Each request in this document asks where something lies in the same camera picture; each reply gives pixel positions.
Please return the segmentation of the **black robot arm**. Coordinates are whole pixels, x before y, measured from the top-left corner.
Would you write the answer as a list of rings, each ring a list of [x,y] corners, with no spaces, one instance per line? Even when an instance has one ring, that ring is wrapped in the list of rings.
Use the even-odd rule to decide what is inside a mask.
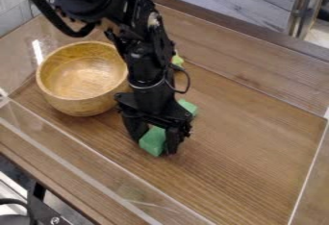
[[[161,153],[178,153],[190,137],[193,114],[181,105],[175,43],[153,0],[31,0],[52,26],[72,38],[103,29],[127,66],[131,90],[115,95],[130,137],[141,142],[154,127],[165,131]]]

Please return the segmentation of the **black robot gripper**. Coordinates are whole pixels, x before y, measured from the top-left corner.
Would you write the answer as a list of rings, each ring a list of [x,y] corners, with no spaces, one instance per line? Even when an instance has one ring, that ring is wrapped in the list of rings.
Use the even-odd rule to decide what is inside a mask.
[[[127,133],[138,142],[149,131],[149,124],[163,128],[166,154],[174,155],[190,137],[193,116],[179,105],[175,93],[166,83],[154,87],[131,88],[131,92],[115,95]]]

